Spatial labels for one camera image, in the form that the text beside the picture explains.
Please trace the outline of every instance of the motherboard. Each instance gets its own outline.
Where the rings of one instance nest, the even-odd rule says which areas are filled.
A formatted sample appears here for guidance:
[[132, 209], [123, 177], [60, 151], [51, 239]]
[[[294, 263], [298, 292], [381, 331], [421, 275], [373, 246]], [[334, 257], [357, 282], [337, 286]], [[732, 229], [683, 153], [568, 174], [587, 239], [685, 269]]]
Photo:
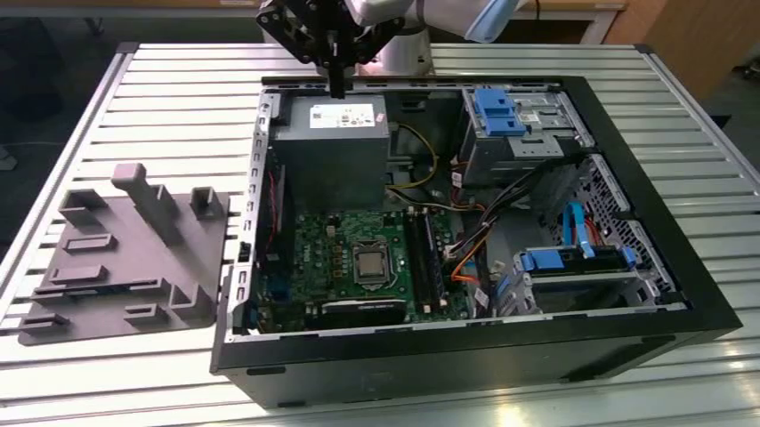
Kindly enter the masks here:
[[[333, 313], [335, 318], [350, 318], [354, 310], [377, 311], [380, 316], [397, 317], [398, 323], [466, 318], [466, 296], [454, 289], [457, 284], [449, 282], [441, 265], [434, 280], [424, 279], [416, 271], [438, 259], [422, 260], [425, 251], [418, 246], [429, 245], [440, 255], [452, 243], [450, 221], [445, 211], [298, 215], [290, 277], [265, 278], [269, 303], [261, 307], [263, 329], [309, 330], [317, 317]], [[430, 225], [428, 236], [414, 233], [414, 222]], [[382, 320], [369, 320], [368, 326], [385, 323]]]

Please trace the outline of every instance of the aluminum table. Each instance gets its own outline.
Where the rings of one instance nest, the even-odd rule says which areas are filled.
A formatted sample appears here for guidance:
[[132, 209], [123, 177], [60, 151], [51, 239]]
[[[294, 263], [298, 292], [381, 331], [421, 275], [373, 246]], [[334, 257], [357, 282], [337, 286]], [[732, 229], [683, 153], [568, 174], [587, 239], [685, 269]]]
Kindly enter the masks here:
[[[271, 44], [124, 44], [0, 266], [0, 423], [758, 423], [760, 179], [659, 57], [632, 46], [438, 44], [434, 68], [589, 79], [744, 328], [605, 381], [270, 412], [209, 374], [213, 328], [23, 347], [15, 327], [63, 230], [66, 190], [115, 195], [114, 166], [140, 161], [175, 193], [233, 192], [239, 212], [261, 78], [313, 73]], [[229, 260], [239, 225], [231, 217]]]

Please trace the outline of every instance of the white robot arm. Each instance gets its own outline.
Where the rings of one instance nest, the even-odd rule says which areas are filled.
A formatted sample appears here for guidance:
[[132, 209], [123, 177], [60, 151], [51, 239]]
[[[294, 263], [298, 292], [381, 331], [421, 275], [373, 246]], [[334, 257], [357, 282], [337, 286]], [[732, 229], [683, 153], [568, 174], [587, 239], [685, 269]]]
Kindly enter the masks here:
[[526, 1], [267, 0], [257, 20], [299, 61], [315, 63], [317, 72], [327, 77], [330, 95], [342, 98], [357, 64], [369, 74], [426, 71], [428, 26], [489, 43]]

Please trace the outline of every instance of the blue plastic latch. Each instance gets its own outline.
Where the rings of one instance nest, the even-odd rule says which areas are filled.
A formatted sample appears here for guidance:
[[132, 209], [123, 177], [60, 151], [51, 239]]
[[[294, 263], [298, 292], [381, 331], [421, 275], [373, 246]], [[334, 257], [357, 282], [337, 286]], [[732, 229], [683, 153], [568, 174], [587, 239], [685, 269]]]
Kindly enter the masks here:
[[637, 265], [637, 253], [633, 252], [631, 246], [623, 246], [620, 252], [623, 253], [623, 257], [627, 260], [628, 268], [633, 269]]
[[555, 249], [544, 249], [540, 251], [530, 251], [530, 257], [536, 262], [536, 268], [539, 270], [547, 269], [563, 269], [565, 264], [563, 262], [563, 257], [560, 256], [560, 251]]
[[525, 125], [504, 89], [476, 89], [476, 113], [486, 122], [488, 136], [522, 136]]
[[520, 260], [522, 261], [522, 269], [525, 271], [536, 270], [536, 263], [533, 262], [533, 257], [530, 256], [530, 254], [522, 254], [520, 256]]
[[584, 207], [579, 202], [568, 203], [563, 212], [563, 244], [565, 246], [575, 245], [573, 229], [579, 240], [579, 246], [581, 247], [581, 250], [584, 250], [584, 257], [595, 258], [596, 253], [589, 242], [589, 235], [585, 232]]

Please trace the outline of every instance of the open computer tower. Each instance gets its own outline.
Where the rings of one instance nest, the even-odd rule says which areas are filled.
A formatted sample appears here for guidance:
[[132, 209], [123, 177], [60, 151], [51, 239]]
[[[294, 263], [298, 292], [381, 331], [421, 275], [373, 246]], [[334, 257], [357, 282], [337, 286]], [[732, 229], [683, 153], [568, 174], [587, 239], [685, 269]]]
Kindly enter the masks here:
[[742, 326], [581, 77], [265, 79], [211, 372], [266, 407], [616, 375]]

